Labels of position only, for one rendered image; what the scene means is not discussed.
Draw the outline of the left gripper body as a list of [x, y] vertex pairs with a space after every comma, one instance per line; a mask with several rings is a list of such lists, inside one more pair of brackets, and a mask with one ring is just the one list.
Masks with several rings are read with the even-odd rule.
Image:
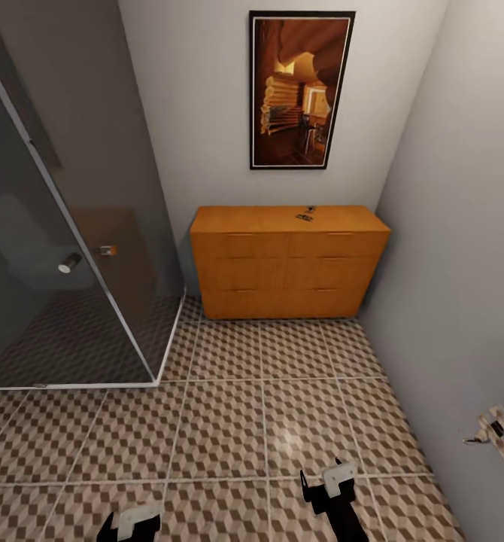
[[[118, 528], [103, 532], [99, 542], [118, 542], [117, 532]], [[153, 519], [149, 519], [135, 523], [131, 538], [125, 539], [122, 542], [153, 542], [153, 536]]]

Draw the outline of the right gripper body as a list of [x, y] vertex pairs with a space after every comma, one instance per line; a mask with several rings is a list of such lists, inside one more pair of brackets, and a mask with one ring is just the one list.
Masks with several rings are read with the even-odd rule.
[[312, 503], [314, 512], [320, 514], [326, 511], [332, 527], [339, 515], [345, 512], [356, 515], [351, 504], [351, 502], [356, 500], [353, 480], [340, 482], [339, 491], [340, 495], [330, 498], [324, 488], [324, 484], [322, 486], [309, 487], [309, 495], [311, 496], [309, 502]]

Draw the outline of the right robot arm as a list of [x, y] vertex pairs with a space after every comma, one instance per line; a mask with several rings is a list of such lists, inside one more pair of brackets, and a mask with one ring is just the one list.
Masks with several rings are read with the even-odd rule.
[[347, 461], [323, 470], [322, 486], [308, 487], [302, 480], [305, 502], [312, 503], [316, 514], [326, 511], [338, 542], [369, 542], [351, 504], [356, 500], [353, 484], [356, 474], [356, 464]]

